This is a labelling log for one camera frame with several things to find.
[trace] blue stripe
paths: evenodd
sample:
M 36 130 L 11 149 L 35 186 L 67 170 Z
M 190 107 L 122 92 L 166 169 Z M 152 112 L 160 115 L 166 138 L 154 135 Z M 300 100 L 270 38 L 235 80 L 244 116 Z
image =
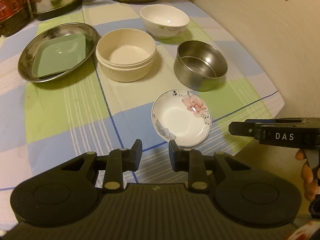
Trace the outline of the blue stripe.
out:
M 223 119 L 223 118 L 225 118 L 225 117 L 228 117 L 228 116 L 230 116 L 230 115 L 232 115 L 232 114 L 234 114 L 234 113 L 236 113 L 236 112 L 239 112 L 240 110 L 242 110 L 242 109 L 244 109 L 244 108 L 246 108 L 246 107 L 248 107 L 248 106 L 251 106 L 251 105 L 253 105 L 253 104 L 255 104 L 255 103 L 257 103 L 257 102 L 259 102 L 259 101 L 261 101 L 261 100 L 263 100 L 263 99 L 265 99 L 265 98 L 271 97 L 271 96 L 273 96 L 274 94 L 276 94 L 276 93 L 278 93 L 278 92 L 279 92 L 279 91 L 277 90 L 276 92 L 274 92 L 274 93 L 272 93 L 272 94 L 270 94 L 270 95 L 268 95 L 268 96 L 265 96 L 265 97 L 260 98 L 260 99 L 254 101 L 254 102 L 252 102 L 252 103 L 250 103 L 250 104 L 247 104 L 246 106 L 243 106 L 243 107 L 241 107 L 241 108 L 239 108 L 239 109 L 237 109 L 237 110 L 235 110 L 235 111 L 233 111 L 233 112 L 231 112 L 231 113 L 229 113 L 229 114 L 226 114 L 226 115 L 224 115 L 224 116 L 222 116 L 222 117 L 219 117 L 218 119 L 213 120 L 212 122 L 217 122 L 217 121 L 219 121 L 219 120 L 221 120 L 221 119 Z
M 4 191 L 4 190 L 10 190 L 10 189 L 14 189 L 15 187 L 6 187 L 6 188 L 0 188 L 0 191 Z
M 144 152 L 146 152 L 146 151 L 148 151 L 148 150 L 152 150 L 152 149 L 157 148 L 158 146 L 164 145 L 164 144 L 166 144 L 166 143 L 167 143 L 167 142 L 158 143 L 158 144 L 153 145 L 153 146 L 151 146 L 151 147 L 149 147 L 149 148 L 143 149 L 142 152 L 144 153 Z
M 100 85 L 100 89 L 101 89 L 101 92 L 102 92 L 102 95 L 103 95 L 103 98 L 104 98 L 104 102 L 106 103 L 106 106 L 107 106 L 107 109 L 108 109 L 108 113 L 109 113 L 109 115 L 110 115 L 110 119 L 111 119 L 113 128 L 114 128 L 115 131 L 116 131 L 116 135 L 117 135 L 117 137 L 118 137 L 118 141 L 119 141 L 119 143 L 120 143 L 121 148 L 124 148 L 123 143 L 122 143 L 122 140 L 121 140 L 120 135 L 119 135 L 119 132 L 118 132 L 118 129 L 117 129 L 117 127 L 116 127 L 116 123 L 115 123 L 115 121 L 113 120 L 113 117 L 112 117 L 112 114 L 111 114 L 111 111 L 110 111 L 110 108 L 109 108 L 109 105 L 108 105 L 106 96 L 105 96 L 105 94 L 104 94 L 104 92 L 103 92 L 103 88 L 102 88 L 102 84 L 101 84 L 101 81 L 100 81 L 100 78 L 99 78 L 99 75 L 98 75 L 97 67 L 94 66 L 94 68 L 95 68 L 95 72 L 96 72 L 96 75 L 97 75 L 97 78 L 98 78 L 98 81 L 99 81 L 99 85 Z M 133 177 L 134 177 L 135 182 L 138 183 L 138 179 L 137 179 L 137 176 L 136 176 L 136 174 L 134 173 L 134 171 L 132 171 L 132 175 L 133 175 Z

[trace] green square dish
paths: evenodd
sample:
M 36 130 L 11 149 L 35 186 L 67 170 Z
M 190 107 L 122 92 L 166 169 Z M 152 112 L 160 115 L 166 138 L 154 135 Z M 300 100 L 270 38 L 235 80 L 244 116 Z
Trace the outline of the green square dish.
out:
M 85 36 L 82 33 L 52 39 L 42 44 L 32 66 L 32 75 L 44 77 L 64 72 L 85 59 Z

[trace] white porcelain bowl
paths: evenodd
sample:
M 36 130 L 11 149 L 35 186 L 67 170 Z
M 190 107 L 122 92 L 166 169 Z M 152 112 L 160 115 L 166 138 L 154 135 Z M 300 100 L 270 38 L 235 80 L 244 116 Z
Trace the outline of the white porcelain bowl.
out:
M 156 53 L 153 38 L 137 29 L 118 29 L 98 42 L 96 55 L 101 63 L 119 68 L 145 65 Z
M 99 60 L 99 56 L 97 55 L 98 65 L 105 76 L 118 82 L 133 82 L 143 78 L 150 72 L 155 58 L 156 53 L 144 65 L 140 65 L 135 68 L 122 68 L 114 67 L 106 64 L 105 62 L 102 62 L 101 60 Z
M 209 134 L 211 114 L 205 102 L 186 90 L 169 90 L 154 102 L 151 120 L 165 141 L 175 140 L 179 146 L 192 147 Z
M 157 38 L 170 38 L 182 33 L 190 21 L 183 11 L 163 4 L 143 7 L 140 17 L 146 30 Z

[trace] wall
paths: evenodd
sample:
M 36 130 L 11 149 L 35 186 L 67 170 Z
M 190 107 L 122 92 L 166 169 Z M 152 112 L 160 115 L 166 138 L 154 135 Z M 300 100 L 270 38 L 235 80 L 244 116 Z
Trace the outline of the wall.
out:
M 320 0 L 191 0 L 232 34 L 285 101 L 279 117 L 320 117 Z M 237 158 L 303 191 L 294 149 L 250 143 Z M 308 212 L 304 199 L 301 213 Z

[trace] stainless steel bowl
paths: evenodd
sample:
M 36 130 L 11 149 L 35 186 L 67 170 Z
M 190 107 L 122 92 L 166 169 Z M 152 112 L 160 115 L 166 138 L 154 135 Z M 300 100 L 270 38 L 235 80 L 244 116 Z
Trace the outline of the stainless steel bowl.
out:
M 85 53 L 86 57 L 79 64 L 75 65 L 73 68 L 58 74 L 53 74 L 45 77 L 35 77 L 32 75 L 32 66 L 33 61 L 35 60 L 36 54 L 39 47 L 52 39 L 67 36 L 70 34 L 82 33 L 85 36 Z M 43 33 L 36 36 L 23 50 L 19 62 L 18 62 L 18 71 L 19 74 L 27 81 L 40 83 L 46 82 L 53 79 L 57 79 L 69 74 L 71 71 L 75 70 L 82 63 L 84 63 L 95 51 L 96 45 L 99 40 L 99 35 L 97 31 L 90 25 L 84 23 L 67 23 L 55 26 L 49 30 L 44 31 Z
M 209 91 L 225 81 L 228 64 L 223 55 L 202 41 L 185 41 L 178 46 L 174 74 L 196 91 Z

